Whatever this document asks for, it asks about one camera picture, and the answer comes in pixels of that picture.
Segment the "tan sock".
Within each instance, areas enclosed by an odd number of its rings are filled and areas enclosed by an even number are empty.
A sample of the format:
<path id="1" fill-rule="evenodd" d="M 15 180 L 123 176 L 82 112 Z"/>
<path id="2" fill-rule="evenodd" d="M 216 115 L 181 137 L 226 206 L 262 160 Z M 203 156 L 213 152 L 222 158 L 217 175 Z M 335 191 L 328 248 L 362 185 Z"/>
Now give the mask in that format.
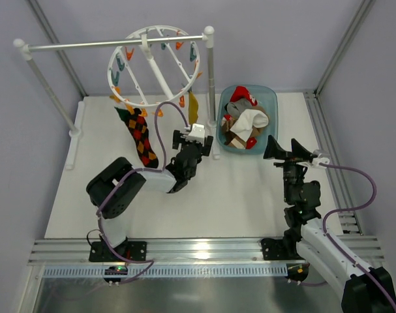
<path id="1" fill-rule="evenodd" d="M 256 110 L 252 117 L 251 137 L 257 137 L 261 135 L 266 127 L 269 125 L 269 122 L 270 119 L 266 113 Z"/>

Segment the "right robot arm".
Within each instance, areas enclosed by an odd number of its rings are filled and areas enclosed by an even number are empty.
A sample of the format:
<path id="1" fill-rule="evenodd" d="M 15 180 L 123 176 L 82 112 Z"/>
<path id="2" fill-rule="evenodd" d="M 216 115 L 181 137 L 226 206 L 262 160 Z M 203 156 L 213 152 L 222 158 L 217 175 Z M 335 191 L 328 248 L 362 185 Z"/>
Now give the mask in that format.
<path id="1" fill-rule="evenodd" d="M 327 226 L 338 209 L 321 215 L 320 183 L 305 181 L 310 168 L 339 169 L 319 151 L 310 152 L 296 139 L 285 151 L 273 136 L 267 139 L 263 158 L 282 169 L 284 217 L 288 229 L 280 239 L 260 241 L 265 260 L 304 259 L 333 288 L 343 312 L 396 312 L 396 295 L 391 275 L 374 268 L 348 248 Z"/>

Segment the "white round clip hanger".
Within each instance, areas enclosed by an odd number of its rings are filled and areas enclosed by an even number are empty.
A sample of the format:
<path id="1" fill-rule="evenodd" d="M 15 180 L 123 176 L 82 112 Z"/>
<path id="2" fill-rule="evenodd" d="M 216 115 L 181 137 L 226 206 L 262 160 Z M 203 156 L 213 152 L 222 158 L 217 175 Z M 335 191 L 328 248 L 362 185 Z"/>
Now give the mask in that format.
<path id="1" fill-rule="evenodd" d="M 139 45 L 118 46 L 108 62 L 110 98 L 118 106 L 152 107 L 146 87 L 156 84 L 163 100 L 181 98 L 203 74 L 198 42 L 174 40 L 189 34 L 174 26 L 152 25 L 131 33 Z"/>

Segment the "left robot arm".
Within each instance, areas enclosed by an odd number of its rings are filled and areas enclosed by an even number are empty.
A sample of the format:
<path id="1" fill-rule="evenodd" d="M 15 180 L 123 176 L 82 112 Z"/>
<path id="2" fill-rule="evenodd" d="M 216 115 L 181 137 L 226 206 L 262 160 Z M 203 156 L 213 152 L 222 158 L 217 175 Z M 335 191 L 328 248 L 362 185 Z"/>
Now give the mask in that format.
<path id="1" fill-rule="evenodd" d="M 102 240 L 112 248 L 126 241 L 119 216 L 137 194 L 142 189 L 179 192 L 195 177 L 198 164 L 209 156 L 212 144 L 213 136 L 207 135 L 202 125 L 193 124 L 184 133 L 174 131 L 172 148 L 179 152 L 163 169 L 135 169 L 125 157 L 119 157 L 102 170 L 86 186 L 91 203 L 97 207 Z"/>

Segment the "blue plastic basin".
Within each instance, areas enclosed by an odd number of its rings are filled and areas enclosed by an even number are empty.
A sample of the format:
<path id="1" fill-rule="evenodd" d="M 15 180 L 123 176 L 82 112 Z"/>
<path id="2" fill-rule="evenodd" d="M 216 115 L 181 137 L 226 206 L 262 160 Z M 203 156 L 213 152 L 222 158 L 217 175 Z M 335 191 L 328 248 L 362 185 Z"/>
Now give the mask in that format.
<path id="1" fill-rule="evenodd" d="M 228 152 L 264 153 L 269 136 L 277 138 L 277 95 L 268 87 L 233 85 L 220 96 L 217 140 Z"/>

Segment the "brown striped sock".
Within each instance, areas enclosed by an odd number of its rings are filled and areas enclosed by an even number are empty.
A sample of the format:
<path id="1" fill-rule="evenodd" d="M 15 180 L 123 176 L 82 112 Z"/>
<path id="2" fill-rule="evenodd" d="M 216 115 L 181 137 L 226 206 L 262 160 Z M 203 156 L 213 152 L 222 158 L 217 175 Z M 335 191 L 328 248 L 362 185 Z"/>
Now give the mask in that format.
<path id="1" fill-rule="evenodd" d="M 235 149 L 245 149 L 247 143 L 232 131 L 232 127 L 235 124 L 235 122 L 236 122 L 235 119 L 231 119 L 231 120 L 227 120 L 225 118 L 222 119 L 221 134 L 223 134 L 225 137 L 224 144 L 228 147 L 232 147 Z"/>

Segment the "mustard yellow sock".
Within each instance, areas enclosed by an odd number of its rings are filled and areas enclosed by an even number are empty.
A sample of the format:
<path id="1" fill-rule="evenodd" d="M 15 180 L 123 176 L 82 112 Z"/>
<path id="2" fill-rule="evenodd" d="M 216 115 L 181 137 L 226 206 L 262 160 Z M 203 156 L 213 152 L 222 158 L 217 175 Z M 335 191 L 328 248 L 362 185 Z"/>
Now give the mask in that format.
<path id="1" fill-rule="evenodd" d="M 198 120 L 199 103 L 192 91 L 189 94 L 189 124 L 195 124 Z"/>

